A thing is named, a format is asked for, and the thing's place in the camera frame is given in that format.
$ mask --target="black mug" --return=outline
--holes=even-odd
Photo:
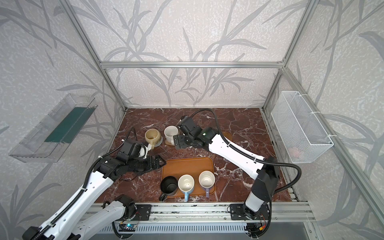
[[[159,201],[164,201],[168,196],[173,196],[177,193],[177,179],[173,176],[165,177],[160,183],[161,195]]]

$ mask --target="aluminum rail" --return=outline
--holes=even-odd
[[[227,210],[230,204],[243,202],[150,202],[151,215],[147,223],[199,222],[259,222],[260,220],[231,220]],[[86,219],[101,210],[102,204],[93,204],[84,214]],[[315,222],[308,202],[273,202],[273,222]]]
[[[281,68],[282,62],[101,62],[102,68]]]

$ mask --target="metal bar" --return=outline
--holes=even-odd
[[[291,85],[291,87],[300,92],[301,94],[307,94],[301,84],[297,81],[293,73],[288,69],[282,68],[283,76],[285,76]],[[308,95],[303,95],[303,98],[308,103],[310,108],[314,112],[319,112],[319,109],[313,103],[312,99]],[[317,115],[320,123],[323,125],[325,131],[330,135],[336,135],[333,128],[329,125],[328,121],[324,118],[322,114]],[[384,200],[372,185],[371,181],[364,174],[363,170],[358,166],[355,159],[349,153],[348,149],[345,147],[343,142],[338,137],[333,137],[333,151],[337,158],[339,159],[341,165],[344,167],[345,171],[348,173],[349,177],[352,179],[356,187],[360,190],[361,195],[371,207],[373,213],[384,227]]]
[[[314,13],[314,10],[316,9],[317,4],[319,3],[319,0],[309,0],[308,4],[305,8],[304,14],[300,20],[299,26],[296,29],[295,34],[293,35],[292,41],[288,47],[287,53],[284,57],[284,66],[288,64],[288,61],[292,57],[292,54],[297,47],[297,44],[299,43],[301,37],[303,36],[303,33],[305,31],[305,28],[307,27],[310,19],[312,18],[312,15]]]
[[[308,4],[307,4],[305,11],[304,11],[304,14],[301,17],[299,25],[298,25],[298,27],[297,27],[294,35],[293,35],[293,38],[291,40],[290,45],[288,47],[287,53],[285,54],[285,56],[283,58],[283,61],[282,61],[283,66],[286,66],[288,64],[288,61],[292,57],[292,54],[293,54],[295,48],[297,47],[297,44],[299,43],[299,41],[300,41],[300,39],[304,33],[305,28],[307,27],[310,19],[312,18],[312,15],[313,15],[314,10],[315,10],[318,3],[319,3],[319,0],[309,0],[308,1]],[[275,81],[271,87],[271,90],[269,91],[267,98],[264,102],[263,109],[265,109],[266,106],[268,105],[269,101],[271,100],[272,95],[275,93],[275,90],[280,83],[280,79],[281,79],[280,74],[281,74],[281,72],[279,71],[278,75],[276,76]]]
[[[317,231],[316,231],[314,225],[317,225],[317,223],[316,222],[304,222],[304,227],[305,227],[305,230],[307,231],[309,240],[320,240],[320,237],[322,239],[323,236],[321,235],[320,232],[319,232],[320,236],[317,235]]]
[[[315,231],[315,235],[317,237],[316,240],[324,240],[323,235],[320,232],[320,228],[319,228],[319,225],[317,224],[317,222],[312,222],[311,224],[312,224],[312,227]]]
[[[262,107],[263,110],[266,108],[267,104],[271,100],[273,93],[275,92],[275,89],[277,88],[277,86],[279,86],[280,79],[281,79],[281,68],[279,68],[279,71],[277,72],[277,75],[275,77],[275,80],[273,81],[271,89],[269,90],[268,95],[266,96],[266,99]]]
[[[75,29],[76,33],[79,35],[81,41],[83,42],[85,48],[87,49],[89,55],[91,56],[94,64],[96,65],[97,69],[100,72],[100,75],[104,78],[104,81],[106,82],[109,89],[112,91],[113,95],[117,99],[120,106],[125,110],[125,104],[121,96],[119,95],[115,85],[107,75],[104,69],[100,66],[100,60],[99,57],[96,54],[96,50],[91,44],[91,40],[86,35],[79,19],[77,18],[76,13],[74,12],[74,9],[72,8],[69,0],[58,0],[59,4],[61,5],[61,8],[63,9],[63,12],[67,15],[70,23],[72,24],[73,28]]]
[[[282,62],[101,62],[103,68],[281,68]]]
[[[149,222],[258,222],[259,220],[231,220],[227,211],[230,204],[243,202],[150,202]],[[274,222],[314,222],[315,218],[308,202],[273,202],[272,219]],[[82,219],[86,219],[101,210],[102,204],[93,204]]]
[[[129,108],[193,108],[193,106],[129,106]],[[196,108],[262,108],[262,106],[198,106]]]

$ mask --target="beige mug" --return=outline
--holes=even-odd
[[[163,137],[157,129],[151,128],[145,132],[145,141],[151,145],[151,149],[159,146],[162,139]]]
[[[179,129],[176,126],[166,127],[164,130],[164,135],[166,136],[166,144],[175,146],[175,141],[173,139],[173,136],[177,134],[179,134]]]

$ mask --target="marble tabletop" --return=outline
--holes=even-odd
[[[189,197],[189,202],[242,202],[245,201],[253,184],[248,174],[228,160],[203,149],[187,148],[176,150],[174,146],[166,145],[164,129],[176,125],[181,116],[190,116],[197,109],[168,108],[168,109],[128,109],[122,121],[118,134],[112,145],[121,144],[129,129],[134,126],[138,141],[145,142],[144,133],[156,128],[163,136],[163,143],[156,147],[151,155],[160,154],[164,159],[179,159],[190,157],[210,157],[214,163],[216,191],[206,198],[205,195]],[[260,109],[258,108],[220,108],[215,109],[222,131],[229,132],[233,142],[243,148],[265,157],[275,156],[271,140],[264,124]],[[201,112],[194,116],[194,121],[200,127],[215,127],[213,115],[210,112]],[[158,202],[162,170],[158,169],[141,176],[133,181],[117,180],[109,187],[96,202],[113,201],[117,196],[125,194],[136,202]],[[134,173],[127,173],[121,179],[130,180]],[[280,172],[278,187],[285,185]],[[167,198],[166,202],[183,202],[184,198]],[[287,190],[273,196],[275,202],[290,202],[291,197]]]

